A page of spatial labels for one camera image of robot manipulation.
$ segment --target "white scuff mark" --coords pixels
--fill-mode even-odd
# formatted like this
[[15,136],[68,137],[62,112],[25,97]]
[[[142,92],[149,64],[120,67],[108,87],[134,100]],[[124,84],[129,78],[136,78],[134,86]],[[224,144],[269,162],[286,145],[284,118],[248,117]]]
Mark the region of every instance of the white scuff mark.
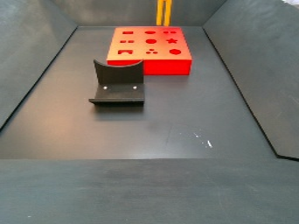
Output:
[[299,99],[294,98],[293,96],[288,95],[288,97],[292,99],[292,101],[299,105]]
[[208,140],[208,146],[212,148],[212,146],[210,146],[210,141]]
[[299,4],[299,0],[282,0],[285,4]]

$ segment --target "black plastic piece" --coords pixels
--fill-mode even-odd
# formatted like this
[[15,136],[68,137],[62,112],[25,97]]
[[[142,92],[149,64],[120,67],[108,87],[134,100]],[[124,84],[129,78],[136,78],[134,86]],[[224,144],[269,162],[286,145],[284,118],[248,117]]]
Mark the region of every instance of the black plastic piece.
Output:
[[93,60],[97,72],[97,93],[93,104],[140,103],[145,101],[144,62],[129,66],[108,66]]

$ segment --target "shape sorter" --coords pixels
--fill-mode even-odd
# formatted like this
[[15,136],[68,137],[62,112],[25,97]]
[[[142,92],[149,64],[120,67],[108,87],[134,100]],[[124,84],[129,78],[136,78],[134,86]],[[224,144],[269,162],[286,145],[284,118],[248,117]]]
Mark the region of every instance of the shape sorter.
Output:
[[106,63],[126,66],[144,61],[144,74],[188,75],[192,56],[178,27],[118,27]]

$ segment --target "gray floor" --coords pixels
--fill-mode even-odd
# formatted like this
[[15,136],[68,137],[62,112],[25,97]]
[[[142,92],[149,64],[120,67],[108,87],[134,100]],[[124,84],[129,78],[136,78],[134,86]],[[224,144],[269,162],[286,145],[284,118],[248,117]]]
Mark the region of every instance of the gray floor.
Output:
[[274,158],[202,29],[182,31],[190,76],[145,76],[144,107],[94,108],[113,27],[80,27],[0,133],[0,158]]
[[[201,28],[184,28],[190,76],[145,77],[144,108],[88,103],[112,33],[78,28],[0,133],[0,223],[297,224],[297,163],[274,158]],[[168,159],[49,160],[73,158]]]
[[0,171],[3,224],[299,223],[290,161],[2,160]]

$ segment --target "star-shaped hole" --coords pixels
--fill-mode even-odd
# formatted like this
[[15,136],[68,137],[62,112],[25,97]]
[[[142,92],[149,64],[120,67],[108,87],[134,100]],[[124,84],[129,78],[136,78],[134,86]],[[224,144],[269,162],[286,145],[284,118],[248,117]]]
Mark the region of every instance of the star-shaped hole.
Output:
[[168,44],[176,44],[177,39],[169,38],[165,41],[168,41]]

